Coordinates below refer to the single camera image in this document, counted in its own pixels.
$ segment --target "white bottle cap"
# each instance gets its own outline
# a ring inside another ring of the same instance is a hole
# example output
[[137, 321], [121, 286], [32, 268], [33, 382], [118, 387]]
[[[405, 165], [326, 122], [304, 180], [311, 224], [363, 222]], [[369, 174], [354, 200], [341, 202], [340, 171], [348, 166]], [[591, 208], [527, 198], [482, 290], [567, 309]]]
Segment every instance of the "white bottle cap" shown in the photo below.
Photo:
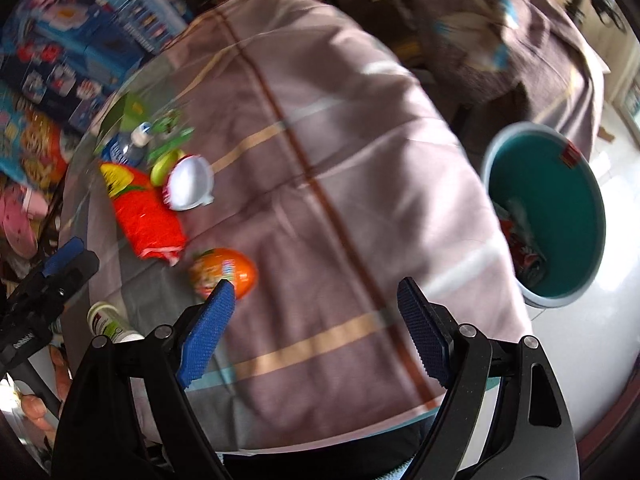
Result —
[[142, 123], [131, 133], [131, 142], [137, 147], [142, 148], [146, 146], [151, 140], [151, 135], [148, 131], [151, 129], [151, 123]]

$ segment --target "brown stripe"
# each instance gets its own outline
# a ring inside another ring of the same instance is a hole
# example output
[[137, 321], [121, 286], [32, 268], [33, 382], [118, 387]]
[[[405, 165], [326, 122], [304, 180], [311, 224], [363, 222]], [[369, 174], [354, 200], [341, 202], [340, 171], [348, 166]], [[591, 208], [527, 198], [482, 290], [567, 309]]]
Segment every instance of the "brown stripe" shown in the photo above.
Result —
[[[258, 79], [258, 82], [260, 83], [260, 86], [262, 87], [262, 90], [264, 91], [265, 96], [270, 102], [271, 108], [276, 114], [276, 117], [278, 118], [279, 121], [282, 122], [282, 124], [284, 124], [285, 126], [284, 134], [287, 140], [289, 141], [293, 151], [296, 153], [296, 156], [298, 158], [300, 166], [302, 167], [302, 171], [304, 173], [308, 186], [311, 188], [311, 190], [316, 196], [316, 199], [324, 209], [324, 212], [327, 215], [329, 222], [331, 222], [335, 230], [335, 233], [338, 239], [340, 240], [342, 247], [344, 248], [347, 258], [349, 259], [351, 265], [359, 275], [365, 289], [370, 294], [371, 299], [373, 300], [373, 303], [377, 306], [379, 310], [382, 310], [383, 308], [386, 307], [385, 298], [382, 295], [382, 292], [379, 290], [378, 286], [370, 276], [369, 271], [364, 267], [364, 265], [360, 261], [360, 258], [358, 257], [353, 247], [353, 244], [351, 243], [348, 237], [347, 231], [345, 227], [342, 225], [342, 221], [340, 220], [340, 217], [338, 216], [337, 211], [329, 202], [328, 197], [325, 195], [324, 190], [322, 190], [322, 187], [318, 184], [318, 181], [314, 178], [311, 164], [309, 163], [308, 160], [306, 160], [306, 155], [302, 147], [300, 146], [298, 140], [296, 139], [293, 132], [287, 125], [285, 121], [284, 113], [278, 106], [276, 99], [271, 93], [271, 89], [268, 87], [266, 81], [262, 77], [262, 74], [258, 70], [258, 67], [255, 65], [253, 60], [249, 56], [247, 56], [247, 54], [245, 54], [240, 44], [240, 39], [236, 36], [236, 33], [231, 27], [231, 24], [226, 20], [226, 17], [224, 16], [224, 14], [218, 9], [214, 9], [214, 12], [220, 17], [220, 20], [222, 20], [222, 23], [225, 25], [226, 29], [229, 31], [229, 34], [231, 35], [234, 42], [236, 43], [236, 47], [238, 48], [240, 56], [246, 61], [249, 67], [251, 67], [251, 69], [254, 71], [254, 75]], [[427, 385], [426, 381], [424, 380], [424, 377], [422, 376], [422, 373], [418, 369], [417, 365], [412, 359], [410, 352], [406, 348], [404, 344], [404, 340], [402, 339], [402, 335], [398, 327], [396, 325], [391, 325], [387, 329], [387, 331], [394, 347], [396, 348], [396, 352], [398, 353], [398, 357], [400, 358], [400, 361], [404, 365], [404, 368], [406, 369], [409, 377], [411, 377], [411, 380], [414, 382], [414, 385], [416, 387], [416, 390], [418, 391], [418, 394], [420, 395], [420, 398], [422, 399], [422, 402], [423, 403], [429, 402], [431, 399], [433, 399], [434, 395], [431, 393], [429, 386]]]

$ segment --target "teal bucket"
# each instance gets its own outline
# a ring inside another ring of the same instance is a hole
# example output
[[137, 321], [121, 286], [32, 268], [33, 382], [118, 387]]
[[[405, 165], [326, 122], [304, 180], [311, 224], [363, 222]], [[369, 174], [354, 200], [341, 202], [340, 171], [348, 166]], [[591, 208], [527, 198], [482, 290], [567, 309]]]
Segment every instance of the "teal bucket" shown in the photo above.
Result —
[[533, 123], [508, 126], [493, 140], [481, 178], [491, 199], [519, 199], [546, 258], [546, 276], [525, 302], [539, 308], [568, 305], [593, 282], [604, 252], [605, 213], [598, 182], [583, 156], [570, 168], [561, 160], [568, 145], [555, 130]]

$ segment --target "white tile floor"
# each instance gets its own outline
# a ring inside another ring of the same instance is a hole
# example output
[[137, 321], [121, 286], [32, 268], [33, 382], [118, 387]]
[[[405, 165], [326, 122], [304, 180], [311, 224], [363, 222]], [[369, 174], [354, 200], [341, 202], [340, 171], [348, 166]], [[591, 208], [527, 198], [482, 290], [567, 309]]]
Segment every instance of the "white tile floor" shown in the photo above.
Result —
[[[640, 351], [640, 149], [608, 105], [602, 126], [616, 136], [612, 143], [598, 138], [591, 157], [607, 219], [602, 265], [593, 285], [575, 303], [529, 309], [578, 439], [616, 401]], [[497, 388], [485, 395], [463, 467], [480, 456], [496, 396]]]

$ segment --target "red package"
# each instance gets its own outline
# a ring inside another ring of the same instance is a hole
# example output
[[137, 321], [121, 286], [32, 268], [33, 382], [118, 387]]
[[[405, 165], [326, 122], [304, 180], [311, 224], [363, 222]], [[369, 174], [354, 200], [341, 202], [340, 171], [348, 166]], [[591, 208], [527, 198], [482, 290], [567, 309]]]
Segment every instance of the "red package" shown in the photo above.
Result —
[[121, 164], [105, 162], [100, 171], [107, 183], [116, 218], [139, 258], [164, 258], [171, 265], [186, 244], [180, 222], [162, 202], [146, 174]]

